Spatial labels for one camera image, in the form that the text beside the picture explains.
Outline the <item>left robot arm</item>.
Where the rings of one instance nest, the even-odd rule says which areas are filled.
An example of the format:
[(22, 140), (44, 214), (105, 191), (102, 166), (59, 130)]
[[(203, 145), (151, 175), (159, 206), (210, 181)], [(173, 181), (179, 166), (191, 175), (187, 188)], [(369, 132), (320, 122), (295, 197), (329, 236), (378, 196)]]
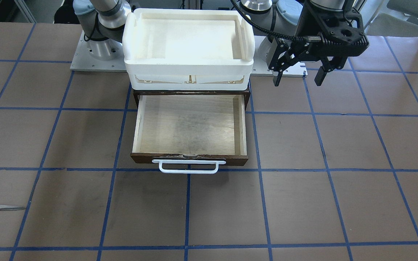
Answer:
[(247, 16), (265, 13), (272, 1), (232, 1), (244, 20), (272, 40), (267, 66), (274, 75), (275, 86), (289, 67), (317, 61), (322, 63), (315, 76), (315, 84), (320, 86), (327, 73), (341, 70), (349, 57), (360, 56), (369, 47), (362, 16), (353, 0), (301, 0), (300, 4), (302, 11), (295, 34), (287, 35), (263, 28)]

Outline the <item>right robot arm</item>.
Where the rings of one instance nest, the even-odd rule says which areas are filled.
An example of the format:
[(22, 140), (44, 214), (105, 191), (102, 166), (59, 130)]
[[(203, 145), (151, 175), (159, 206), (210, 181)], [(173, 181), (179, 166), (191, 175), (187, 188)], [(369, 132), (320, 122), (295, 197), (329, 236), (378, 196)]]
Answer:
[(73, 8), (81, 25), (90, 31), (85, 39), (122, 42), (126, 18), (132, 12), (126, 0), (74, 0)]

